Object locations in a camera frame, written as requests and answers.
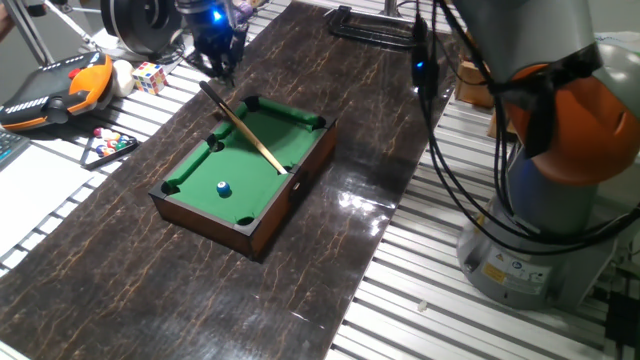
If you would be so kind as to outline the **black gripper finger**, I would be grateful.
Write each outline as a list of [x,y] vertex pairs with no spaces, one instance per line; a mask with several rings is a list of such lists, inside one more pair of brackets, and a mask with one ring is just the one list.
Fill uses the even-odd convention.
[[203,72],[211,77],[216,78],[220,73],[219,54],[217,51],[206,51],[202,53]]
[[236,52],[229,48],[220,56],[222,79],[227,86],[235,85],[235,69],[238,63]]

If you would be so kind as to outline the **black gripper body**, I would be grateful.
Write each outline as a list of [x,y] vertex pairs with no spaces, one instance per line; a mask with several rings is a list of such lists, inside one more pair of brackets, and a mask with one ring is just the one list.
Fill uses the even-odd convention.
[[180,0],[180,14],[202,53],[228,51],[244,39],[248,8],[232,0]]

